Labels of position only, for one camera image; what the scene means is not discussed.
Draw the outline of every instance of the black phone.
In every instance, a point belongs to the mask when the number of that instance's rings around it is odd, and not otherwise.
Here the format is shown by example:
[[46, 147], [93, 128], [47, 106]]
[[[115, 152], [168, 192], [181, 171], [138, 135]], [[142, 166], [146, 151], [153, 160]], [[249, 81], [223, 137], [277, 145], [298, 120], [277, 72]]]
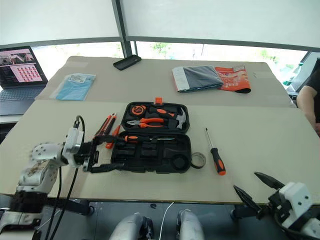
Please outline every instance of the black phone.
[[122, 70], [127, 69], [128, 67], [130, 67], [140, 61], [141, 61], [141, 57], [133, 54], [133, 55], [128, 56], [120, 61], [115, 62], [113, 64], [113, 66], [116, 69], [119, 69], [120, 71], [122, 71]]

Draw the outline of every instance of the hammer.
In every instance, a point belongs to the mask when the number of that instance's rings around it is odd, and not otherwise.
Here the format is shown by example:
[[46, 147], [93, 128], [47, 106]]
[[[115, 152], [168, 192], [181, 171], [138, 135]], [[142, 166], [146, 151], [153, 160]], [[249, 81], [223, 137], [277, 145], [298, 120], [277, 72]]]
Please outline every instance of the hammer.
[[179, 121], [179, 124], [178, 126], [176, 126], [177, 129], [182, 129], [182, 124], [186, 121], [187, 117], [186, 117], [186, 113], [185, 111], [183, 110], [183, 108], [181, 107], [181, 112], [182, 112], [182, 115], [178, 115], [176, 113], [172, 113], [172, 112], [168, 112], [164, 109], [161, 109], [161, 108], [155, 108], [153, 106], [151, 106], [149, 108], [149, 112], [152, 114], [152, 113], [157, 113], [159, 114], [161, 117], [165, 118], [165, 119], [175, 119], [175, 120], [178, 120]]

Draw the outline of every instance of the black tool case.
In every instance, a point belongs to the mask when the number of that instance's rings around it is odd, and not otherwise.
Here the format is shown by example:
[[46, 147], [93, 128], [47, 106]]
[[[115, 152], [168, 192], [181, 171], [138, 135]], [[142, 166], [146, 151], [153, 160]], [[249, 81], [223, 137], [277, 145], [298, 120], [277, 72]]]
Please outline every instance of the black tool case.
[[[135, 115], [132, 109], [135, 106], [145, 106], [145, 113]], [[164, 109], [170, 113], [182, 115], [185, 113], [185, 122], [181, 129], [177, 128], [179, 121], [166, 119], [158, 113], [150, 113], [149, 110]], [[164, 123], [148, 123], [148, 125], [163, 125], [163, 127], [145, 127], [130, 125], [128, 121], [140, 119], [162, 118]], [[121, 125], [125, 131], [119, 134], [119, 138], [125, 136], [149, 137], [153, 140], [143, 142], [117, 141], [114, 144], [111, 163], [124, 163], [122, 170], [144, 173], [156, 171], [158, 174], [185, 173], [191, 166], [191, 143], [185, 133], [190, 126], [188, 109], [186, 106], [174, 103], [131, 102], [126, 107]]]

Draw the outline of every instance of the bottle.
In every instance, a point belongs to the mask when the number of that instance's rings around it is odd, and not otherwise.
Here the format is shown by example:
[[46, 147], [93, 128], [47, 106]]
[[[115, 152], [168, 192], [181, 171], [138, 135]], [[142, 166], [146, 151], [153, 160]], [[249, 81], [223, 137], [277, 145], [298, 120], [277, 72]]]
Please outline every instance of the bottle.
[[292, 81], [293, 81], [293, 80], [298, 76], [298, 74], [300, 73], [301, 67], [302, 67], [303, 64], [304, 64], [303, 62], [300, 62], [300, 63], [299, 63], [299, 66], [289, 74], [288, 79], [283, 82], [283, 85], [289, 86], [289, 85], [292, 83]]

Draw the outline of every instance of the black cable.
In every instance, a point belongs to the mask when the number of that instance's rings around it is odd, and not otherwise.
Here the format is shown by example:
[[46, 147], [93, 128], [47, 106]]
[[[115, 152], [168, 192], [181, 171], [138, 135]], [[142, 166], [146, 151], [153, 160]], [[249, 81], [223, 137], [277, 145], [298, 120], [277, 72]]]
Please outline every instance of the black cable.
[[291, 230], [291, 229], [288, 229], [288, 228], [282, 226], [281, 223], [279, 222], [277, 214], [274, 214], [273, 218], [274, 218], [276, 224], [278, 224], [278, 226], [280, 228], [282, 228], [285, 232], [288, 232], [288, 233], [290, 233], [290, 234], [292, 234], [294, 236], [299, 236], [301, 238], [308, 239], [308, 240], [320, 240], [320, 238], [317, 238], [317, 237], [314, 237], [314, 236], [308, 236], [308, 235], [305, 235], [305, 234], [303, 234], [301, 232], [294, 231], [294, 230]]
[[[81, 143], [83, 144], [84, 141], [85, 141], [85, 132], [86, 132], [85, 121], [84, 121], [84, 119], [82, 118], [82, 116], [80, 116], [80, 115], [76, 116], [76, 120], [79, 121], [79, 119], [80, 119], [80, 121], [81, 121], [82, 131], [83, 131], [82, 140], [81, 140]], [[54, 230], [53, 230], [53, 232], [52, 232], [52, 235], [51, 235], [51, 237], [50, 237], [50, 240], [53, 240], [53, 239], [54, 239], [54, 237], [55, 237], [55, 235], [56, 235], [56, 232], [57, 232], [57, 230], [58, 230], [58, 227], [59, 227], [59, 225], [60, 225], [61, 219], [62, 219], [62, 217], [63, 217], [64, 214], [65, 214], [66, 207], [67, 207], [68, 201], [69, 201], [69, 199], [70, 199], [70, 195], [71, 195], [72, 189], [74, 188], [74, 185], [75, 185], [75, 182], [76, 182], [78, 170], [79, 170], [78, 168], [75, 169], [75, 172], [74, 172], [74, 175], [73, 175], [73, 179], [72, 179], [72, 183], [71, 183], [71, 186], [70, 186], [68, 195], [66, 196], [66, 200], [65, 200], [65, 203], [64, 203], [63, 208], [62, 208], [62, 210], [61, 210], [61, 214], [60, 214], [60, 216], [59, 216], [58, 221], [56, 222], [56, 225], [55, 225], [55, 227], [54, 227]]]
[[59, 190], [58, 190], [58, 193], [57, 193], [56, 198], [55, 198], [53, 211], [52, 211], [52, 214], [51, 214], [49, 226], [48, 226], [48, 229], [46, 231], [46, 235], [45, 235], [44, 240], [48, 240], [48, 237], [49, 237], [49, 234], [50, 234], [50, 231], [51, 231], [52, 223], [54, 221], [55, 213], [56, 213], [57, 206], [58, 206], [58, 200], [59, 200], [60, 193], [61, 193], [61, 187], [62, 187], [62, 169], [61, 169], [61, 167], [59, 167]]
[[58, 219], [58, 221], [56, 222], [56, 225], [55, 225], [55, 227], [54, 227], [54, 230], [53, 230], [53, 232], [52, 232], [52, 235], [51, 235], [51, 237], [50, 237], [50, 240], [53, 240], [53, 239], [54, 239], [55, 234], [56, 234], [56, 232], [57, 232], [57, 230], [58, 230], [58, 227], [59, 227], [59, 225], [60, 225], [61, 219], [62, 219], [62, 217], [63, 217], [63, 215], [64, 215], [64, 213], [65, 213], [65, 210], [66, 210], [68, 201], [69, 201], [69, 199], [70, 199], [70, 195], [71, 195], [72, 189], [74, 188], [74, 185], [75, 185], [75, 182], [76, 182], [78, 170], [79, 170], [78, 168], [75, 169], [75, 172], [74, 172], [74, 175], [73, 175], [73, 180], [72, 180], [72, 183], [71, 183], [71, 186], [70, 186], [68, 195], [67, 195], [67, 197], [66, 197], [66, 200], [65, 200], [65, 203], [64, 203], [64, 205], [63, 205], [63, 208], [62, 208], [61, 214], [60, 214], [60, 216], [59, 216], [59, 219]]

